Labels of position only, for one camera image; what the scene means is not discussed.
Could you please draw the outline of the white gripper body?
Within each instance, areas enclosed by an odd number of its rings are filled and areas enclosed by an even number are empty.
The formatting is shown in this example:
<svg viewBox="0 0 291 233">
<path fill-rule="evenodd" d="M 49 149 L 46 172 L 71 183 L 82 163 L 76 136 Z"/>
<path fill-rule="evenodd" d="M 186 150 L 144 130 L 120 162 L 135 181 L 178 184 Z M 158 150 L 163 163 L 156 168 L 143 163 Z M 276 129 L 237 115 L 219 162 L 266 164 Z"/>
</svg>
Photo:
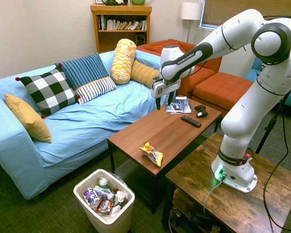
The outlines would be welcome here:
<svg viewBox="0 0 291 233">
<path fill-rule="evenodd" d="M 180 88 L 181 80 L 167 84 L 164 78 L 155 77 L 152 80 L 151 96 L 159 98 L 167 93 L 171 93 Z"/>
</svg>

